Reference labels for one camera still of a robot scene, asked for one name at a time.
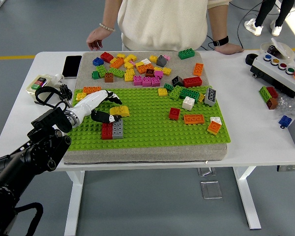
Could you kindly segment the person's left hand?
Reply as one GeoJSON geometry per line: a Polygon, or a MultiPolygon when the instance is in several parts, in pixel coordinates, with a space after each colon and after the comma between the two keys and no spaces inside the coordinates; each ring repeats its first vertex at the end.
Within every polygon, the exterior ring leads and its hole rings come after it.
{"type": "Polygon", "coordinates": [[[214,50],[224,55],[232,55],[244,52],[244,49],[240,45],[232,43],[227,43],[222,46],[215,46],[214,50]]]}

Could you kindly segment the person's right hand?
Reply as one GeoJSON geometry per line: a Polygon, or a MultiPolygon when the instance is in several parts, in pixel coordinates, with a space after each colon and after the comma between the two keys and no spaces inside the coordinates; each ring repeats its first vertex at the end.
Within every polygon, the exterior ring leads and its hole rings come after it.
{"type": "Polygon", "coordinates": [[[94,29],[87,37],[86,43],[91,51],[100,50],[103,48],[102,41],[110,36],[112,31],[109,31],[103,27],[94,29]]]}

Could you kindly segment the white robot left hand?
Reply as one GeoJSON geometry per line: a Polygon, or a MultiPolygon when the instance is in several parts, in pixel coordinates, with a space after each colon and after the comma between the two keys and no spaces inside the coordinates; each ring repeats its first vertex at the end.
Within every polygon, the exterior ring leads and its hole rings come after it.
{"type": "Polygon", "coordinates": [[[96,109],[104,100],[109,100],[117,104],[122,104],[120,98],[112,91],[100,90],[93,92],[83,98],[74,107],[68,108],[68,113],[73,117],[73,127],[79,126],[84,117],[91,115],[91,112],[96,109]]]}

